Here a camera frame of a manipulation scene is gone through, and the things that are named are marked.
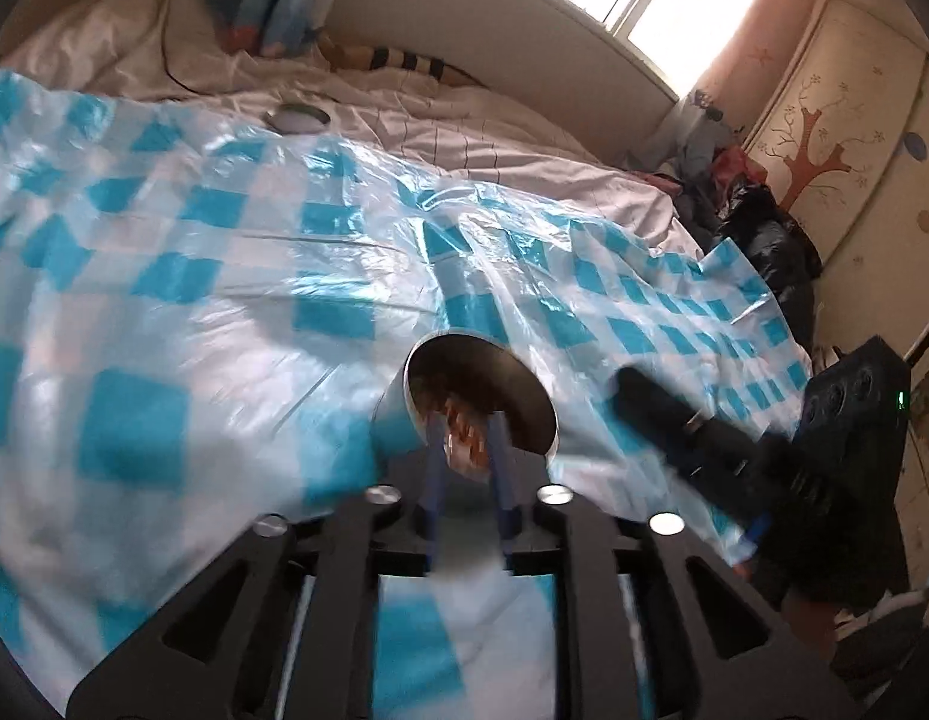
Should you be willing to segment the tree decorated wardrobe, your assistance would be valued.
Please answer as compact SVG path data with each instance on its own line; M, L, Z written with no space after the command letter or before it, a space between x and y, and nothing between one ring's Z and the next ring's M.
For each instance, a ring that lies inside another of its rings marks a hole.
M929 325L929 54L828 0L749 153L822 259L817 343L915 346Z

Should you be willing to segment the white headboard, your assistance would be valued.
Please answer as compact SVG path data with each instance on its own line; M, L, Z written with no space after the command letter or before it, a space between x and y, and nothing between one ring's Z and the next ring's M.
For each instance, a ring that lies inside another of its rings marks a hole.
M567 0L334 0L337 41L394 47L466 71L619 163L676 96Z

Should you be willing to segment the white bed sheet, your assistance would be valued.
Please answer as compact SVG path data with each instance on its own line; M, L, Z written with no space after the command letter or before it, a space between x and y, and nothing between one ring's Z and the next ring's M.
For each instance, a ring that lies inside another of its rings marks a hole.
M47 88L142 103L181 99L256 124L281 104L313 104L331 115L334 135L443 176L594 211L656 254L702 254L663 190L601 163L515 99L413 71L336 70L319 50L284 60L225 54L199 0L79 0L1 57L0 67Z

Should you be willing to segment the black clothes pile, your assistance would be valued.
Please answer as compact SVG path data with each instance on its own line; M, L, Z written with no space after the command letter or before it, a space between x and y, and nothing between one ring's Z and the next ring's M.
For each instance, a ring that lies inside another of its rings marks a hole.
M724 112L697 89L625 156L624 166L659 182L700 249L729 239L754 266L783 312L791 335L809 349L816 330L816 246L744 153Z

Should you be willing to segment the round tin lid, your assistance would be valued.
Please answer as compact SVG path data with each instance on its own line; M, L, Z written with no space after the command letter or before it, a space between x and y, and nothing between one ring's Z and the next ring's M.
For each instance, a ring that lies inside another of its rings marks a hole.
M331 125L331 115L313 104L284 103L267 114L266 122L282 135L315 135L326 132Z

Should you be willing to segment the silver metal tin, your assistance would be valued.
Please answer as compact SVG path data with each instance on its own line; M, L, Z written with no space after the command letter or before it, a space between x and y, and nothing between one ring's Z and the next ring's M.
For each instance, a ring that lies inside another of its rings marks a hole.
M427 444L428 421L440 418L448 466L484 481L495 413L505 416L518 449L546 458L557 452L551 395L513 351L477 333L432 333L412 346L384 390L371 420L371 442L383 460L409 454Z

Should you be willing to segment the striped cushion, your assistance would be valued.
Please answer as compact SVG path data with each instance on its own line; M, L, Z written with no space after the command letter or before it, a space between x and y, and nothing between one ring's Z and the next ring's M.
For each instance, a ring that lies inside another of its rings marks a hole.
M392 47L343 46L323 37L318 43L321 55L336 70L377 71L385 68L413 71L430 76L446 86L484 86L471 73L430 55Z

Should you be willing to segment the blue white checkered plastic sheet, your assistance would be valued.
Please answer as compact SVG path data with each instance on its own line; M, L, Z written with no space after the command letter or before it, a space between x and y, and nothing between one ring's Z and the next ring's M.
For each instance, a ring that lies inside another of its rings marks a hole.
M563 483L747 554L608 388L636 362L791 429L809 361L772 291L653 187L519 154L469 104L443 123L432 167L0 70L0 634L51 706L252 517L370 484L373 410L440 330L536 372Z

